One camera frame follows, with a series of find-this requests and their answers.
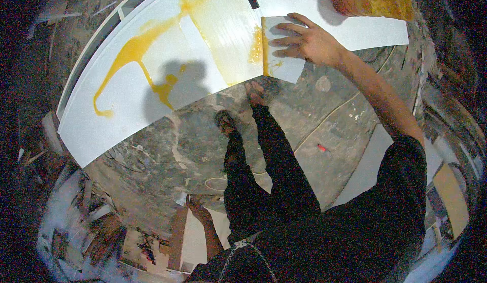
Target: yellow cord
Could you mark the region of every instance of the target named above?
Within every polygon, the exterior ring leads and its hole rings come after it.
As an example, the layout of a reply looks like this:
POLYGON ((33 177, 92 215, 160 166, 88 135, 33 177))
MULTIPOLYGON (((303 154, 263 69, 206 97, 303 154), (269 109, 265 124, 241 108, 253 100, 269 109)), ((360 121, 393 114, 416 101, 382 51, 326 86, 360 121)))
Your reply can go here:
MULTIPOLYGON (((386 65, 387 61, 389 61, 389 58, 391 57, 391 55, 393 54, 394 52, 394 49, 396 48, 396 45, 394 45, 393 49, 391 50, 391 52, 389 53, 389 55, 387 56, 386 60, 384 61, 384 63, 382 64, 382 66, 379 68, 379 70, 377 71, 377 73, 380 73, 382 71, 382 69, 384 68, 384 66, 386 65)), ((309 137, 311 137, 311 135, 313 135, 320 127, 321 125, 332 115, 334 114, 337 110, 341 109, 341 107, 343 107, 344 105, 346 105, 347 103, 349 103, 350 101, 352 101, 355 97, 357 97, 358 95, 360 94, 360 91, 358 91, 355 95, 353 95, 350 99, 348 99, 347 101, 345 101, 344 103, 342 103, 341 105, 339 105, 338 107, 336 107, 334 110, 332 110, 328 115, 326 115, 325 118, 323 118, 323 120, 316 126, 316 128, 314 128, 311 133, 309 133, 299 144, 298 146, 296 147, 296 149, 293 151, 293 153, 296 153, 300 147, 302 147, 302 145, 306 142, 306 140, 309 139, 309 137)), ((267 172, 261 172, 261 173, 254 173, 252 172, 252 174, 254 175, 264 175, 264 174, 267 174, 267 172)), ((206 180, 204 182, 204 185, 207 186, 208 188, 210 189, 213 189, 213 190, 216 190, 214 188, 211 188, 209 187, 206 182, 209 181, 209 180, 212 180, 212 179, 215 179, 215 178, 220 178, 220 177, 214 177, 214 178, 210 178, 208 180, 206 180)))

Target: black shirt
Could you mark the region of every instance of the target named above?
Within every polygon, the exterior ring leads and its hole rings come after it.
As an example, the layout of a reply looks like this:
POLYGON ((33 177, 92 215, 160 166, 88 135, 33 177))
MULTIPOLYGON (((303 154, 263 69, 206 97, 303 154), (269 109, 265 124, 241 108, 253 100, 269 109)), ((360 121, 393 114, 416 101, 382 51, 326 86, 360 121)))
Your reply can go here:
MULTIPOLYGON (((382 159, 377 184, 320 216, 262 231, 254 241, 279 282, 377 281, 424 238, 426 157, 418 140, 399 136, 382 159)), ((217 282, 230 249, 199 264, 186 280, 217 282)), ((225 282, 271 282, 250 247, 235 251, 225 282)))

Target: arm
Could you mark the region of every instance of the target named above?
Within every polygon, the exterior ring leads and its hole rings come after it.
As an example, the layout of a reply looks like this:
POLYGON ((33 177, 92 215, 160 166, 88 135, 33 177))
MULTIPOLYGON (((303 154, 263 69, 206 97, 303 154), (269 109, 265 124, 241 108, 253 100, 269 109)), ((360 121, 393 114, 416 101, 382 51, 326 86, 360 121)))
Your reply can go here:
POLYGON ((279 24, 279 29, 292 30, 300 36, 273 40, 271 43, 276 46, 289 46, 274 55, 301 57, 317 65, 329 65, 337 69, 364 94, 393 139, 401 134, 410 135, 424 147, 423 132, 391 85, 320 26, 298 13, 288 16, 308 28, 290 23, 279 24))
POLYGON ((189 200, 189 195, 186 197, 186 203, 188 204, 193 215, 200 221, 204 229, 204 237, 206 239, 206 257, 210 261, 214 256, 223 251, 222 242, 216 233, 213 219, 208 210, 206 210, 199 202, 199 200, 189 200))

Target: foot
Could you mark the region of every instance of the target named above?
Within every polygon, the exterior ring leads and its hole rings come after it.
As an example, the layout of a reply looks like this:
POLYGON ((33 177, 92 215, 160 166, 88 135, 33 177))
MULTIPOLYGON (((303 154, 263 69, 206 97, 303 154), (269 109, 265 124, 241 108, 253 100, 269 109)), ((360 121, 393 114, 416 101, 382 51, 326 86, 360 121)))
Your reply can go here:
POLYGON ((228 137, 233 131, 237 130, 233 118, 227 110, 219 111, 215 116, 215 121, 218 129, 223 135, 228 137))
POLYGON ((247 90, 248 103, 251 107, 258 104, 265 105, 264 102, 264 88, 255 80, 251 80, 245 84, 247 90))

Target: leg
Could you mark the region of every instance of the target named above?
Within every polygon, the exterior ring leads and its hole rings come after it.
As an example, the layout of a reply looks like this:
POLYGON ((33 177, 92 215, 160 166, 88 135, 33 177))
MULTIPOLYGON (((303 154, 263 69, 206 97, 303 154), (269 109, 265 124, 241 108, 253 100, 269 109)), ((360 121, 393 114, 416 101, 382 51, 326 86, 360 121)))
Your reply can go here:
POLYGON ((250 93, 250 103, 259 133, 259 145, 267 164, 265 169, 272 178, 273 203, 283 211, 283 216, 288 221, 319 215, 320 203, 296 160, 286 135, 259 96, 259 91, 263 92, 262 87, 254 82, 247 85, 247 90, 252 92, 252 87, 257 92, 250 93))
POLYGON ((259 232, 260 214, 266 209, 270 195, 256 182, 246 163, 244 143, 236 128, 223 126, 222 132, 228 136, 224 167, 228 185, 224 192, 224 203, 230 221, 229 243, 239 241, 259 232))

